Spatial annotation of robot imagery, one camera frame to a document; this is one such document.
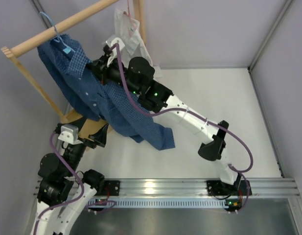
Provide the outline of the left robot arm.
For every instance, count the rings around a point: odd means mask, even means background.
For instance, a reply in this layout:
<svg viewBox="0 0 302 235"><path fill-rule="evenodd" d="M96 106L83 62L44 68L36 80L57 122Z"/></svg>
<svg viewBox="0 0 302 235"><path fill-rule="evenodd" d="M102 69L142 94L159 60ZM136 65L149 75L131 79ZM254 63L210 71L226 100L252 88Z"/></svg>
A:
<svg viewBox="0 0 302 235"><path fill-rule="evenodd" d="M86 148L105 147L109 125L106 123L87 138L79 136L84 117L70 123L59 123L49 143L52 153L40 161L42 178L37 194L33 235L68 235L88 201L105 190L103 174L90 169L81 177L76 169Z"/></svg>

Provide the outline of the blue checked shirt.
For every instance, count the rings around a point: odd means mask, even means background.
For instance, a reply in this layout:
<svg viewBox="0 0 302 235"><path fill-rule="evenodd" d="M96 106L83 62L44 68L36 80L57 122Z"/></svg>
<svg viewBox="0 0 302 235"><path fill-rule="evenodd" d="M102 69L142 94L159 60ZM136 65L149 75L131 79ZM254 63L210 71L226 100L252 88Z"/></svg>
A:
<svg viewBox="0 0 302 235"><path fill-rule="evenodd" d="M157 150L175 148L172 129L139 113L118 84L100 84L86 68L91 60L80 43L72 38L71 42L76 46L76 52L70 59L66 74L70 76L70 87L80 99L75 109L77 113L95 121L104 119L117 133L137 143L147 141Z"/></svg>

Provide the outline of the blue wire hanger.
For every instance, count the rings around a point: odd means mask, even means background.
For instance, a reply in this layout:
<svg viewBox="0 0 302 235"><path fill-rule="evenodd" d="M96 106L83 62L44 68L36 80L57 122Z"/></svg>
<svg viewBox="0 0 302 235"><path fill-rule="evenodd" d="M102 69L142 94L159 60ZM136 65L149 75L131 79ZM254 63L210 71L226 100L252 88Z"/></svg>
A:
<svg viewBox="0 0 302 235"><path fill-rule="evenodd" d="M69 54L70 52L75 52L74 49L72 49L70 46L68 46L64 42L63 38L61 37L60 33L58 32L52 19L43 11L40 11L39 14L46 17L48 19L48 21L50 22L52 28L54 29L54 31L56 33L56 36L52 40L60 45L60 48L62 48L62 51L64 52L64 54Z"/></svg>

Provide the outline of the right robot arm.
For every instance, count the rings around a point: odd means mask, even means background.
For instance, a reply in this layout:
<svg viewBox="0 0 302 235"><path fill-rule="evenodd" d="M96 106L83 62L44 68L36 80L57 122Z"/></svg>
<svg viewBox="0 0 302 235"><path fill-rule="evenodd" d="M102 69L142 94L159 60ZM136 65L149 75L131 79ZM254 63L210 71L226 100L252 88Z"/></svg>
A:
<svg viewBox="0 0 302 235"><path fill-rule="evenodd" d="M134 57L128 67L114 56L103 55L86 65L103 84L115 83L137 95L139 109L151 114L168 114L175 122L196 135L201 141L198 155L214 164L222 190L234 194L240 188L240 174L231 169L231 163L223 151L229 124L222 120L211 122L186 106L168 87L154 80L155 69L143 57Z"/></svg>

